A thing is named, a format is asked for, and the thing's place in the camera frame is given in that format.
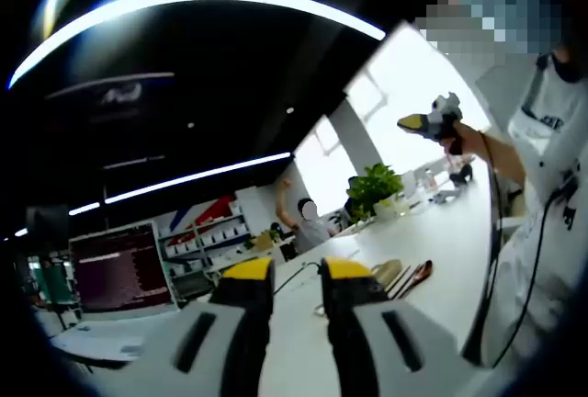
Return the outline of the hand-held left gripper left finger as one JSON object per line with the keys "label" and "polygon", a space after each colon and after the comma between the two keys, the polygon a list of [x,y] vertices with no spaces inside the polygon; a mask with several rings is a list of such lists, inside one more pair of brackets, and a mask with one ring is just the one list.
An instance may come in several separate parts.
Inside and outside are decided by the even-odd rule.
{"label": "hand-held left gripper left finger", "polygon": [[261,257],[221,277],[143,343],[101,396],[256,396],[274,308],[275,265]]}

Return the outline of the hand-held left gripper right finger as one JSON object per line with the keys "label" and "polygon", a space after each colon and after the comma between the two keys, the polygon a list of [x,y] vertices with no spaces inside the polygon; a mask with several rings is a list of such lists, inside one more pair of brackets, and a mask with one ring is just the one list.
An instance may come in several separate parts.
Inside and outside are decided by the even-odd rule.
{"label": "hand-held left gripper right finger", "polygon": [[320,273],[342,395],[503,394],[503,371],[468,362],[446,328],[412,305],[389,299],[370,269],[328,256]]}

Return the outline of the person's right hand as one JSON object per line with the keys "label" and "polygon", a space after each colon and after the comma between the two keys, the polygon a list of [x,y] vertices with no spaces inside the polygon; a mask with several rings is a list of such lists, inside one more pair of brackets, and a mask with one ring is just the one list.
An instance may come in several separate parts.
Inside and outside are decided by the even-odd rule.
{"label": "person's right hand", "polygon": [[484,151],[483,134],[471,128],[471,126],[460,121],[453,123],[456,133],[455,139],[449,146],[449,151],[453,154],[477,154],[481,156]]}

